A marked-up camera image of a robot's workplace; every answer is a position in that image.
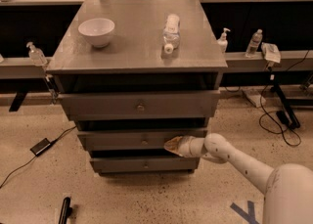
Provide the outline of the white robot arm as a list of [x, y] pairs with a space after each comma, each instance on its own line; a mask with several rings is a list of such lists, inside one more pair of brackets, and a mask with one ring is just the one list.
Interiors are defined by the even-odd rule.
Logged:
[[313, 224], [313, 170], [286, 163], [273, 168], [235, 148], [217, 133], [177, 136], [164, 148], [179, 157], [229, 162], [264, 196], [262, 224]]

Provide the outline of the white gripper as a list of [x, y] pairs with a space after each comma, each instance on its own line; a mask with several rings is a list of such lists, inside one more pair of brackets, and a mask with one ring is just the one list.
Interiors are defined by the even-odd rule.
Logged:
[[176, 136], [166, 141], [163, 147], [179, 157], [202, 157], [207, 153], [204, 138]]

